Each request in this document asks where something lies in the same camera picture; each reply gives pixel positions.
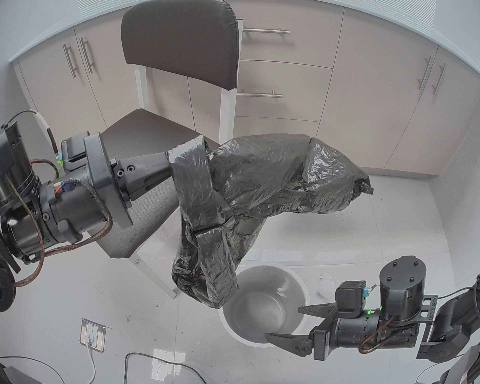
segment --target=gray bucket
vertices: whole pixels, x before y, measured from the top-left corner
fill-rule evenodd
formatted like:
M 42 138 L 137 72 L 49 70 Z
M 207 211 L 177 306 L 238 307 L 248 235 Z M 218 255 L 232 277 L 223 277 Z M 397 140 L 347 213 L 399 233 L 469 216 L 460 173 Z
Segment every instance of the gray bucket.
M 240 267 L 239 289 L 219 310 L 225 329 L 252 347 L 272 347 L 265 332 L 296 334 L 306 322 L 298 307 L 310 304 L 303 280 L 282 264 L 260 262 Z

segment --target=crumpled clear plastic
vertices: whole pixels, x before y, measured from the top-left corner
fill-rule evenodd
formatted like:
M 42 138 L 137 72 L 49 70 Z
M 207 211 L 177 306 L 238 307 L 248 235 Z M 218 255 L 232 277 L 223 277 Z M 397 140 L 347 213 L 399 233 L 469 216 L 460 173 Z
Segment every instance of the crumpled clear plastic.
M 181 212 L 172 278 L 220 308 L 237 290 L 235 269 L 267 217 L 346 208 L 368 175 L 344 154 L 303 134 L 234 138 L 210 150 L 198 136 L 168 151 Z

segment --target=chair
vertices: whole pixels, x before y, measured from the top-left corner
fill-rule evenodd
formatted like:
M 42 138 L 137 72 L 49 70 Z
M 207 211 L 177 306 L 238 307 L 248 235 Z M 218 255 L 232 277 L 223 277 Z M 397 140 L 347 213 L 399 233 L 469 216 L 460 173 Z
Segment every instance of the chair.
M 243 21 L 237 21 L 223 0 L 150 0 L 131 7 L 123 16 L 121 41 L 126 62 L 136 65 L 141 108 L 102 133 L 109 157 L 119 159 L 164 152 L 198 136 L 197 132 L 148 111 L 145 67 L 221 87 L 220 141 L 230 139 L 242 25 Z M 210 146 L 217 146 L 207 141 Z M 122 230 L 114 223 L 110 233 L 98 240 L 110 257 L 130 258 L 133 265 L 172 299 L 176 293 L 136 252 L 178 205 L 170 178 L 132 202 L 129 209 L 132 227 Z

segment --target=cabinet handle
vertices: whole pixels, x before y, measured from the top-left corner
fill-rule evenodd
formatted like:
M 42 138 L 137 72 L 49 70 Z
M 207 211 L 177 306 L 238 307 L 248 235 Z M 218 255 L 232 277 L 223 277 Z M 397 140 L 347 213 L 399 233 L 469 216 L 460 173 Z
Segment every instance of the cabinet handle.
M 442 82 L 442 79 L 444 78 L 444 73 L 445 73 L 445 68 L 446 67 L 447 67 L 447 63 L 444 63 L 443 66 L 440 66 L 440 68 L 442 68 L 442 73 L 440 73 L 440 77 L 438 78 L 437 85 L 432 85 L 434 95 L 438 92 L 438 87 L 440 86 L 440 83 Z
M 241 90 L 241 92 L 237 92 L 237 96 L 250 96 L 250 97 L 276 97 L 276 98 L 282 98 L 283 95 L 280 93 L 277 93 L 275 91 L 272 91 L 272 93 L 248 93 L 245 92 L 244 89 Z
M 261 28 L 243 28 L 243 32 L 260 32 L 260 33 L 278 33 L 280 35 L 290 35 L 290 31 L 283 29 L 261 29 Z
M 88 44 L 88 40 L 84 40 L 84 38 L 81 37 L 80 38 L 80 45 L 82 46 L 82 51 L 84 52 L 84 57 L 85 57 L 85 61 L 87 62 L 88 71 L 90 72 L 90 74 L 93 74 L 92 67 L 93 67 L 94 63 L 91 63 L 90 59 L 88 58 L 87 48 L 85 47 L 85 45 L 87 45 L 87 44 Z
M 70 72 L 72 72 L 72 76 L 73 76 L 73 78 L 75 78 L 75 77 L 77 77 L 75 72 L 78 71 L 78 68 L 73 66 L 72 59 L 70 58 L 70 54 L 68 53 L 68 50 L 72 50 L 72 47 L 67 47 L 66 44 L 63 44 L 63 52 L 65 52 L 65 57 L 67 58 L 67 63 L 68 63 L 68 66 L 70 68 Z
M 419 82 L 420 82 L 420 86 L 419 86 L 419 89 L 422 89 L 423 88 L 423 82 L 428 79 L 428 76 L 427 76 L 427 72 L 428 72 L 428 68 L 430 67 L 430 62 L 432 61 L 432 56 L 430 55 L 430 57 L 427 59 L 425 58 L 425 60 L 427 61 L 427 67 L 425 68 L 425 72 L 423 73 L 423 77 L 421 79 L 418 79 Z

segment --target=electrical outlet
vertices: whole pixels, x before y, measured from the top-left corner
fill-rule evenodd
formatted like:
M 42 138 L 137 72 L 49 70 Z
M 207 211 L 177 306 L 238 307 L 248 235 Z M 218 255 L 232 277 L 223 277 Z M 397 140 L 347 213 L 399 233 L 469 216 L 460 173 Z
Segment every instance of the electrical outlet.
M 103 352 L 105 344 L 105 332 L 107 328 L 104 325 L 97 324 L 93 321 L 82 319 L 82 331 L 80 333 L 80 344 L 87 345 L 90 338 L 91 348 L 98 352 Z

